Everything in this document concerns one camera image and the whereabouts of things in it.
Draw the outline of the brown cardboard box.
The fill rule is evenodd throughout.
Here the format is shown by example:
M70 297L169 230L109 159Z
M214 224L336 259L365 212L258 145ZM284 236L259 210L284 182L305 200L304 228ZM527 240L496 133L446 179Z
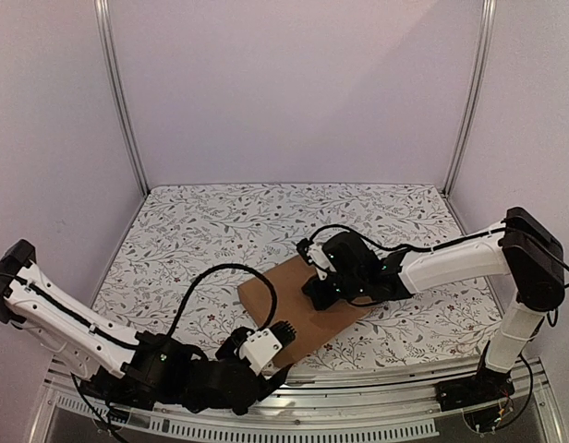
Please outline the brown cardboard box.
M344 301L324 311L316 310L310 298L302 293L302 286L315 275L314 268L299 256L265 272L278 296L272 321L287 321L296 331L295 340L272 360L277 368L291 364L334 368L328 359L345 348L344 334L353 331L357 322L372 311L370 307L354 307Z

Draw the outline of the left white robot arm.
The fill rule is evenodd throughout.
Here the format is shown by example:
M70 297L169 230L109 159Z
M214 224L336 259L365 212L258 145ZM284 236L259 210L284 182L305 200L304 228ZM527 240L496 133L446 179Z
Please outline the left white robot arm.
M79 380L79 392L104 401L152 410L160 403L192 413L207 409L244 415L286 380L289 369L265 377L263 369L296 338L287 321L275 321L277 295L266 278L271 307L258 328L235 329L213 358L166 333L138 331L107 319L48 279L25 239L0 259L0 321L26 330Z

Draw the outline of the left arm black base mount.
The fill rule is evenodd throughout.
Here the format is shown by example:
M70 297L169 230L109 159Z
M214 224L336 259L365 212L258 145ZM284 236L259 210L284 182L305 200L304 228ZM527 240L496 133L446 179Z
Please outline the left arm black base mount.
M151 411L155 404L153 395L129 377L115 377L100 368L90 379L79 381L79 391L106 403Z

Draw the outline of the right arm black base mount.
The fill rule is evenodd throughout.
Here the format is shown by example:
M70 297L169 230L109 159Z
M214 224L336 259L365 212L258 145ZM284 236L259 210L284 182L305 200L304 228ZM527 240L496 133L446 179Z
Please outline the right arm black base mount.
M473 407L463 418L466 425L479 434L496 431L514 408L511 396L515 388L511 372L495 372L483 362L479 363L474 375L441 381L434 389L443 412Z

